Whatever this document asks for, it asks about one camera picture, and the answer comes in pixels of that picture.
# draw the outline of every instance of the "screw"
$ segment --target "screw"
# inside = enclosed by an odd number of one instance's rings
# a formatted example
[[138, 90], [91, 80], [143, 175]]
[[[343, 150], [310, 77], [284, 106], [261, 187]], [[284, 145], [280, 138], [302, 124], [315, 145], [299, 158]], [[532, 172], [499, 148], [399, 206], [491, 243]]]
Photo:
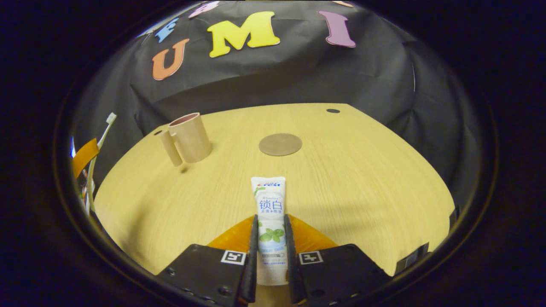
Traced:
[[232, 294], [232, 291], [229, 287], [224, 286], [218, 289], [218, 293], [223, 296], [230, 296]]

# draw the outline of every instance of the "foam letter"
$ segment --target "foam letter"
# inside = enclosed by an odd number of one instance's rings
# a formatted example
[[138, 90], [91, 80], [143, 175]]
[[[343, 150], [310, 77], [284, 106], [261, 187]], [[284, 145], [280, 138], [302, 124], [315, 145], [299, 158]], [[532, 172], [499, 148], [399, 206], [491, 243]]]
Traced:
[[344, 6], [346, 6], [346, 7], [354, 8], [354, 5], [349, 4], [349, 3], [345, 3], [345, 2], [343, 2], [343, 1], [332, 1], [332, 2], [337, 3], [337, 4], [344, 5]]
[[205, 5], [202, 5], [201, 7], [197, 8], [195, 11], [193, 11], [193, 13], [188, 17], [188, 18], [192, 18], [192, 17], [195, 17], [201, 13], [204, 13], [206, 11], [210, 11], [211, 9], [215, 8], [218, 6], [218, 2], [219, 1], [214, 1], [214, 2], [211, 2], [211, 3], [207, 3]]
[[153, 57], [152, 76], [154, 79], [158, 81], [163, 80], [168, 76], [176, 73], [176, 71], [180, 68], [180, 65], [182, 65], [182, 61], [184, 60], [184, 47], [186, 46], [186, 43], [188, 41], [189, 38], [186, 38], [174, 44], [174, 61], [168, 68], [165, 68], [165, 55], [167, 54], [167, 52], [169, 52], [169, 49], [165, 49], [160, 53], [156, 54], [155, 57]]
[[176, 26], [177, 20], [178, 18], [174, 18], [170, 23], [168, 23], [161, 30], [159, 30], [159, 32], [157, 32], [156, 36], [159, 37], [160, 43], [173, 31], [174, 27]]
[[332, 45], [344, 46], [354, 48], [357, 44], [349, 37], [349, 31], [345, 21], [347, 18], [343, 15], [332, 13], [330, 11], [318, 11], [319, 14], [326, 18], [328, 24], [328, 30], [330, 36], [326, 38], [326, 41]]
[[224, 40], [227, 40], [237, 50], [241, 50], [249, 34], [250, 40], [247, 45], [251, 48], [277, 45], [281, 40], [275, 36], [271, 27], [271, 17], [274, 15], [275, 13], [271, 11], [254, 13], [247, 17], [241, 27], [227, 20], [210, 26], [207, 29], [212, 32], [210, 57], [225, 55], [231, 50], [225, 45]]

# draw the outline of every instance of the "mug rim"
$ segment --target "mug rim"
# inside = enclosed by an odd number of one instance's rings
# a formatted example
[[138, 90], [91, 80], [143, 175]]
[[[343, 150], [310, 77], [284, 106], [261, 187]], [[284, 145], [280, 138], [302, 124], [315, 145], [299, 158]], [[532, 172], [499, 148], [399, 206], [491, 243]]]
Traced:
[[198, 116], [200, 116], [200, 112], [194, 112], [194, 113], [190, 113], [190, 114], [186, 114], [182, 117], [179, 117], [177, 119], [175, 119], [174, 121], [172, 121], [170, 124], [169, 124], [169, 127], [174, 127], [174, 126], [178, 126], [178, 125], [181, 125], [185, 122], [188, 122], [190, 120], [193, 120], [195, 118], [197, 118]]

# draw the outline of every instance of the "blue letter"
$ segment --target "blue letter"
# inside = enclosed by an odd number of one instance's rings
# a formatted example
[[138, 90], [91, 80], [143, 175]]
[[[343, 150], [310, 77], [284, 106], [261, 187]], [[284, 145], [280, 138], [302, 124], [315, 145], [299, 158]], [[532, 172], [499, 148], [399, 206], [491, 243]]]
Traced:
[[161, 30], [159, 30], [159, 32], [157, 32], [156, 36], [159, 37], [160, 43], [173, 31], [174, 27], [176, 26], [177, 20], [178, 18], [174, 18], [170, 23], [168, 23]]

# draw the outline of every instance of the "orange tape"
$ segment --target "orange tape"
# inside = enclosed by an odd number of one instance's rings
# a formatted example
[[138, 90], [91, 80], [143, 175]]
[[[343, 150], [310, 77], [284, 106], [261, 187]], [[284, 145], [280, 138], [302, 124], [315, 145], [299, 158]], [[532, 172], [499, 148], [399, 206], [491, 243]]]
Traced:
[[[290, 217], [290, 224], [292, 224], [296, 253], [317, 251], [338, 246], [334, 241], [309, 224], [290, 214], [288, 216]], [[218, 236], [207, 246], [222, 250], [248, 252], [253, 220], [254, 216], [242, 220]]]
[[97, 146], [97, 139], [92, 139], [85, 144], [72, 159], [72, 170], [74, 171], [74, 177], [78, 178], [81, 171], [85, 166], [99, 154], [99, 147]]

